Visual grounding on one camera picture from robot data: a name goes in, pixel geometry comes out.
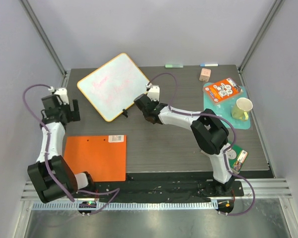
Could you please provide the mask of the yellow framed whiteboard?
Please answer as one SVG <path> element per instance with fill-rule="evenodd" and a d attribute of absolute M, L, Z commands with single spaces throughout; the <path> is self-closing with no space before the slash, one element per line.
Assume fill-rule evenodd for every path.
<path fill-rule="evenodd" d="M 121 53 L 77 83 L 77 88 L 107 122 L 113 121 L 147 92 L 149 80 Z"/>

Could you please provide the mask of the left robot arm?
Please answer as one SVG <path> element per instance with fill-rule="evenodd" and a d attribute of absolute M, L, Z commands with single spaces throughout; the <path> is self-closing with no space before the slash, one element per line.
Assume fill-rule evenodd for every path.
<path fill-rule="evenodd" d="M 66 125 L 80 120 L 78 101 L 73 100 L 72 110 L 68 96 L 55 93 L 42 98 L 42 103 L 41 151 L 36 162 L 27 168 L 40 200 L 48 203 L 78 191 L 86 198 L 92 197 L 96 186 L 91 175 L 88 172 L 75 174 L 63 158 Z"/>

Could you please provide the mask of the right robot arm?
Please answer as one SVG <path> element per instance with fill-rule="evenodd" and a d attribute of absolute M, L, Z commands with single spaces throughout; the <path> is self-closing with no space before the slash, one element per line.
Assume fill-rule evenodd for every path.
<path fill-rule="evenodd" d="M 134 103 L 144 118 L 153 124 L 174 125 L 191 131 L 203 154 L 210 158 L 215 192 L 221 196 L 231 192 L 234 178 L 226 153 L 231 149 L 229 131 L 219 116 L 211 109 L 203 112 L 180 110 L 155 102 L 146 94 L 135 98 Z"/>

